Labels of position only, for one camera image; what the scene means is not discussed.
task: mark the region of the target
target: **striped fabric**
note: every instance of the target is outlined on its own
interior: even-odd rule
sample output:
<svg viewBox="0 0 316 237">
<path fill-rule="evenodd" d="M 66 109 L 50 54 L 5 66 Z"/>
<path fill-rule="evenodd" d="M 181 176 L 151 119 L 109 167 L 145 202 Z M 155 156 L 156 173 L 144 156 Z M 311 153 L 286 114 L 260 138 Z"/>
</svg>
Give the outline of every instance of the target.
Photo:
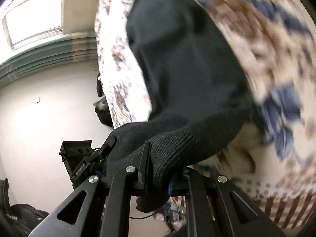
<svg viewBox="0 0 316 237">
<path fill-rule="evenodd" d="M 94 31 L 57 35 L 25 45 L 0 64 L 0 87 L 37 71 L 97 58 Z"/>
</svg>

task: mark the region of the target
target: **silver bolt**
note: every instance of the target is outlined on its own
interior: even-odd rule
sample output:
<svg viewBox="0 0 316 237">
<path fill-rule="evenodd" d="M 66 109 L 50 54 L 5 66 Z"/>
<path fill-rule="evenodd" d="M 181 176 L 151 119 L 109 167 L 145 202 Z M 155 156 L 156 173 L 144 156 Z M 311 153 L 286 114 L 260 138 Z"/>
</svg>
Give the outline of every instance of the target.
<svg viewBox="0 0 316 237">
<path fill-rule="evenodd" d="M 134 172 L 136 170 L 136 168 L 134 167 L 134 166 L 128 166 L 127 168 L 126 168 L 126 172 L 127 173 L 132 173 L 132 172 Z"/>
<path fill-rule="evenodd" d="M 96 183 L 98 181 L 98 177 L 96 175 L 90 176 L 89 177 L 89 182 L 90 183 Z"/>
<path fill-rule="evenodd" d="M 225 183 L 227 182 L 227 177 L 226 176 L 223 176 L 223 175 L 220 175 L 217 180 L 220 182 L 220 183 Z"/>
</svg>

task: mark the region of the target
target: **wire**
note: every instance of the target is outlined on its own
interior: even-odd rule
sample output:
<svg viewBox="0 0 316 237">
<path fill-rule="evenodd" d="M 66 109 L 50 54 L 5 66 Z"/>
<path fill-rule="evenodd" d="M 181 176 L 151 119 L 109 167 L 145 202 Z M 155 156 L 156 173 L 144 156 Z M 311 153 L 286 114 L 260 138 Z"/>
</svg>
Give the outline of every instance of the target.
<svg viewBox="0 0 316 237">
<path fill-rule="evenodd" d="M 148 216 L 145 216 L 145 217 L 131 217 L 130 216 L 130 219 L 138 219 L 138 220 L 140 220 L 140 219 L 145 219 L 145 218 L 148 218 L 148 217 L 151 217 L 151 216 L 153 216 L 153 215 L 156 215 L 158 212 L 155 212 L 155 213 L 153 213 L 153 214 L 151 214 L 151 215 L 148 215 Z"/>
</svg>

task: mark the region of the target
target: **floral fabric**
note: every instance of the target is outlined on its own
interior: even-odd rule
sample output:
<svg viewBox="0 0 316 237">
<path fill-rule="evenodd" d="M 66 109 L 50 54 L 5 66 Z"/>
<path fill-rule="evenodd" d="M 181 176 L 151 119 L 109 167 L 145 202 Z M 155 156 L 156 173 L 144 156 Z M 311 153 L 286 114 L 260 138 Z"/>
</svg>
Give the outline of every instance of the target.
<svg viewBox="0 0 316 237">
<path fill-rule="evenodd" d="M 95 21 L 115 128 L 147 120 L 151 112 L 125 32 L 133 2 L 100 0 Z M 230 44 L 261 114 L 260 122 L 245 123 L 223 151 L 200 163 L 203 173 L 216 167 L 279 227 L 301 226 L 316 206 L 316 26 L 299 0 L 197 2 Z"/>
</svg>

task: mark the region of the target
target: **window frame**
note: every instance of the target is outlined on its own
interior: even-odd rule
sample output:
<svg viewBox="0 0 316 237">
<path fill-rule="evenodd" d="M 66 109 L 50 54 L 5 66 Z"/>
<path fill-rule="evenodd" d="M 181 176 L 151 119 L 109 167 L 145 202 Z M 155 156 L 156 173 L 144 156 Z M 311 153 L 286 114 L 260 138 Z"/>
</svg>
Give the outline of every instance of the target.
<svg viewBox="0 0 316 237">
<path fill-rule="evenodd" d="M 46 31 L 42 31 L 42 32 L 37 33 L 33 36 L 27 37 L 27 38 L 25 38 L 17 43 L 13 43 L 11 40 L 11 37 L 10 37 L 6 15 L 9 11 L 15 9 L 16 7 L 26 3 L 28 1 L 31 1 L 31 0 L 25 0 L 25 1 L 17 4 L 16 6 L 10 8 L 10 4 L 13 2 L 13 0 L 10 0 L 8 2 L 8 4 L 6 5 L 6 8 L 4 9 L 4 11 L 1 15 L 2 19 L 0 18 L 0 20 L 1 20 L 2 25 L 3 25 L 4 35 L 5 35 L 7 44 L 9 45 L 9 48 L 11 49 L 11 51 L 14 51 L 14 50 L 16 50 L 24 45 L 29 44 L 29 43 L 32 43 L 32 42 L 35 42 L 35 41 L 38 41 L 38 40 L 62 33 L 62 28 L 61 28 L 61 26 L 59 26 L 59 27 L 48 29 Z"/>
</svg>

